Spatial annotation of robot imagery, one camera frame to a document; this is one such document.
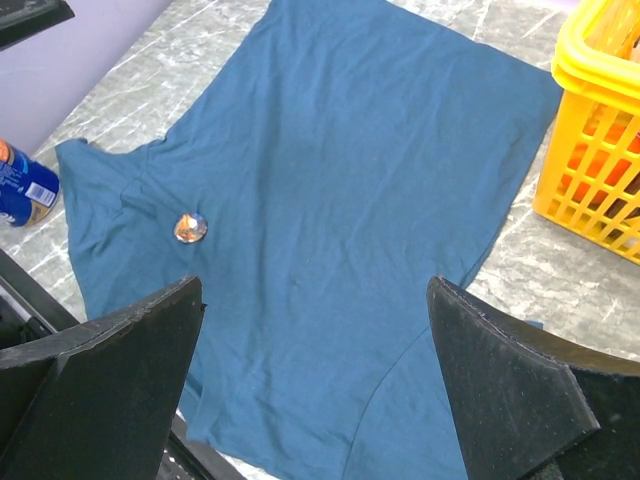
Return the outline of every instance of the small round object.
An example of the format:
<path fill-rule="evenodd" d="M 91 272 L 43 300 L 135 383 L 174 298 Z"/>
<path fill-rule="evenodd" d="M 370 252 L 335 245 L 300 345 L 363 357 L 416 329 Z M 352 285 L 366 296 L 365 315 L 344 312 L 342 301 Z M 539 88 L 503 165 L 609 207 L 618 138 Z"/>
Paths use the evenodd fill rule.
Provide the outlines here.
<path fill-rule="evenodd" d="M 207 234 L 207 221 L 199 213 L 185 213 L 173 229 L 173 234 L 182 243 L 195 243 Z"/>

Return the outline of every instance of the marble floor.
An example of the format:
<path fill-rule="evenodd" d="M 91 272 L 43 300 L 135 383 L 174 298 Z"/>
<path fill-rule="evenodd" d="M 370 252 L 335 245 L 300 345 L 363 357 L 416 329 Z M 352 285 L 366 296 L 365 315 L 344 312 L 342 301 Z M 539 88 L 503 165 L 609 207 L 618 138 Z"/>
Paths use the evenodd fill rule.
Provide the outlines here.
<path fill-rule="evenodd" d="M 533 65 L 548 69 L 563 6 L 533 0 L 397 0 Z M 162 137 L 210 83 L 267 0 L 174 0 L 37 154 L 56 169 L 53 146 L 85 137 L 124 152 Z M 571 341 L 640 360 L 640 267 L 539 218 L 532 196 L 546 142 L 513 204 L 472 293 Z M 82 297 L 67 255 L 62 202 L 44 223 L 0 231 L 0 247 L 76 317 Z M 248 478 L 269 478 L 237 462 Z"/>

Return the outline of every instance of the blue can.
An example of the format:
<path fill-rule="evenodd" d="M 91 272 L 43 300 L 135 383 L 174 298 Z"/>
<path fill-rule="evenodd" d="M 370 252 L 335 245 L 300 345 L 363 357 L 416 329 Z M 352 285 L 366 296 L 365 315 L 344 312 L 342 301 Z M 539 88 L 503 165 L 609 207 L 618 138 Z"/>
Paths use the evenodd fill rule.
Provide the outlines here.
<path fill-rule="evenodd" d="M 54 172 L 0 139 L 0 223 L 33 225 L 51 211 L 58 193 Z"/>

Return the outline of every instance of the wrinkled fabric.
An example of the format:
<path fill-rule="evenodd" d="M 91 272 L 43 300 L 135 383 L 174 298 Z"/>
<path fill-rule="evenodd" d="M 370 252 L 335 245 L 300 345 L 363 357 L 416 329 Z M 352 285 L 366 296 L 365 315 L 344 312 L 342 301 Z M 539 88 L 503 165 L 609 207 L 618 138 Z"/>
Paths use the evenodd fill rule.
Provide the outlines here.
<path fill-rule="evenodd" d="M 198 275 L 192 440 L 283 479 L 464 479 L 426 285 L 473 279 L 559 97 L 384 1 L 274 0 L 165 138 L 58 146 L 88 315 Z"/>

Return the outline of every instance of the yellow basket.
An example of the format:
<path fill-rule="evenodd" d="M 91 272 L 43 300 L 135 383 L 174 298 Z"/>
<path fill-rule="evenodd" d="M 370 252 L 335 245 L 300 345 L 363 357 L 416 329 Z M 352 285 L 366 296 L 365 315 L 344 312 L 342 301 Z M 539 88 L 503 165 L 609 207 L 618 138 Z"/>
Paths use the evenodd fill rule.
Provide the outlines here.
<path fill-rule="evenodd" d="M 533 209 L 640 264 L 640 0 L 583 0 L 560 31 L 565 90 Z"/>

